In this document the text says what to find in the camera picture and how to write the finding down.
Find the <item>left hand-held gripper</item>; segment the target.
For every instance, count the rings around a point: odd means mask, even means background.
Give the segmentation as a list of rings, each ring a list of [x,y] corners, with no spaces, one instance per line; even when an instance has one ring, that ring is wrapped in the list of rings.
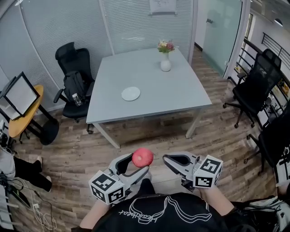
[[[128,153],[115,158],[106,170],[98,171],[89,180],[94,197],[106,205],[119,203],[126,198],[126,191],[131,185],[138,183],[149,171],[149,166],[145,166],[129,175],[125,174],[132,156],[133,153]]]

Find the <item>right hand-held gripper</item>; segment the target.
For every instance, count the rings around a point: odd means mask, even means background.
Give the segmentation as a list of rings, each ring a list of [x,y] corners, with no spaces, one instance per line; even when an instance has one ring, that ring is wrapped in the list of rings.
[[[216,185],[223,166],[223,161],[213,156],[196,157],[188,151],[168,153],[163,156],[163,162],[175,174],[185,176],[181,184],[191,192],[195,188],[208,189]]]

